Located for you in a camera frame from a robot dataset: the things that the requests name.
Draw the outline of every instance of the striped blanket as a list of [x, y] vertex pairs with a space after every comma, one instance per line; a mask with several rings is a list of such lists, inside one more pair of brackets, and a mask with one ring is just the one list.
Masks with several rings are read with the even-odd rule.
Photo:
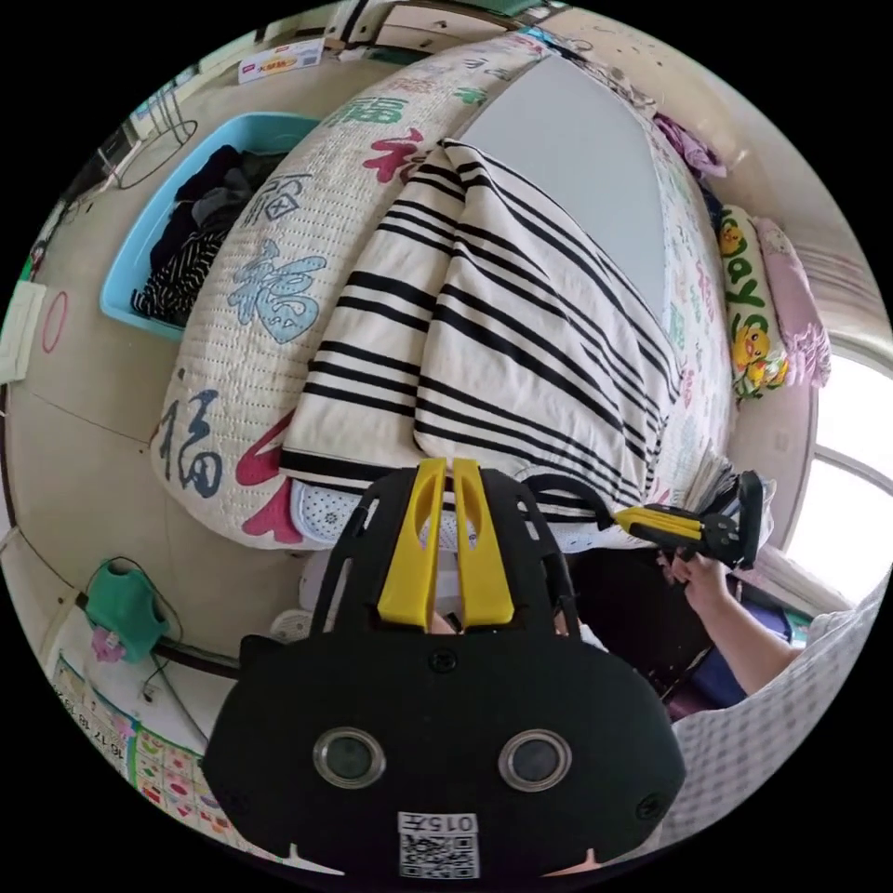
[[[340, 295], [280, 467], [358, 494], [468, 457], [575, 478], [617, 509], [646, 498], [680, 390], [673, 347], [606, 253], [531, 183], [443, 140]], [[592, 518], [566, 492], [540, 507]]]

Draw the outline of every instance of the window frame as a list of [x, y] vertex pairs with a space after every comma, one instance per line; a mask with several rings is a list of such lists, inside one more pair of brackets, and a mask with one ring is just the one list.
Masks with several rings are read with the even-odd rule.
[[[892, 366], [881, 362], [871, 353], [854, 347], [847, 340], [831, 336], [831, 350], [834, 355], [839, 356], [842, 359], [851, 360], [854, 363], [868, 367], [886, 378], [893, 380]], [[793, 519], [782, 538], [780, 550], [783, 553], [786, 553], [791, 546], [797, 525], [800, 523], [800, 513], [803, 511], [803, 502], [806, 498], [806, 490], [809, 487], [809, 480], [812, 476], [813, 464], [815, 462], [825, 462], [842, 472], [852, 474], [860, 480], [865, 481], [867, 484], [876, 486], [889, 497], [893, 498], [893, 478], [887, 477], [885, 474], [877, 471], [865, 462], [853, 459], [851, 456], [848, 456], [846, 453], [841, 453], [838, 450], [822, 446], [818, 442], [819, 400], [820, 389], [813, 389], [809, 406], [809, 444], [811, 445], [811, 448], [806, 459], [803, 480], [800, 483], [800, 489], [797, 494]]]

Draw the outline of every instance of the poster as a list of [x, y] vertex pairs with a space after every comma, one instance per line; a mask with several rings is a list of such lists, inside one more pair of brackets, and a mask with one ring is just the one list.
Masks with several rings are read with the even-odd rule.
[[150, 803], [221, 843], [283, 862], [250, 844], [220, 809], [201, 770], [201, 754], [162, 738], [96, 692], [60, 655], [53, 688], [94, 746]]

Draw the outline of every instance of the pillow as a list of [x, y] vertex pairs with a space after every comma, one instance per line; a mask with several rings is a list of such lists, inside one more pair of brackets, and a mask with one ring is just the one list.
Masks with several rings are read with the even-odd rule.
[[723, 206], [719, 247], [726, 275], [726, 319], [732, 388], [739, 399], [759, 398], [784, 383], [787, 351], [766, 281], [759, 237], [748, 214]]
[[791, 240], [772, 220], [754, 220], [766, 280], [791, 362], [787, 383], [822, 388], [831, 376], [831, 341]]

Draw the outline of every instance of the cardboard box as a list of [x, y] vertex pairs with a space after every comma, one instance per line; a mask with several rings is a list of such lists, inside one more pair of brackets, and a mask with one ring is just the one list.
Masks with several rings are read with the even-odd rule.
[[312, 65], [318, 65], [322, 56], [322, 37], [267, 49], [239, 62], [239, 83], [247, 84], [249, 81], [256, 81], [270, 74], [309, 68]]

